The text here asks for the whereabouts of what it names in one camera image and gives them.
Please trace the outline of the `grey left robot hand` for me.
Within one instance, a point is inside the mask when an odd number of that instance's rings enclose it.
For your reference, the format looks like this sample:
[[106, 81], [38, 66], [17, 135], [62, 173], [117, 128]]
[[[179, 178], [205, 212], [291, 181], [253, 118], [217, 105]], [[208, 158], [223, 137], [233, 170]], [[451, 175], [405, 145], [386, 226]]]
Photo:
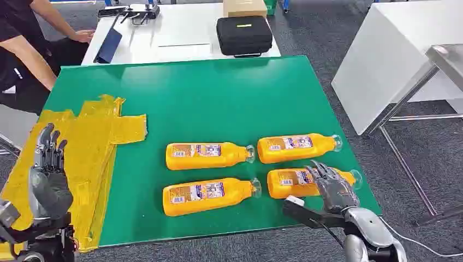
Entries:
[[60, 131], [53, 123], [48, 123], [39, 133], [35, 145], [28, 176], [29, 206], [35, 224], [63, 217], [73, 203], [64, 169], [67, 140], [58, 143], [59, 136]]

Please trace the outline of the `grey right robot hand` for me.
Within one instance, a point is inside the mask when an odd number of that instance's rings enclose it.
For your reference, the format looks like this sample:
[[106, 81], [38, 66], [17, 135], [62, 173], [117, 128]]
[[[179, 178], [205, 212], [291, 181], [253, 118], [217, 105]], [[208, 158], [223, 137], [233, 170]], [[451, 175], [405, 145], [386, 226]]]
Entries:
[[305, 169], [312, 176], [319, 194], [324, 201], [323, 209], [327, 213], [341, 215], [350, 207], [359, 206], [360, 201], [352, 185], [333, 168], [315, 160], [314, 166], [306, 165]]

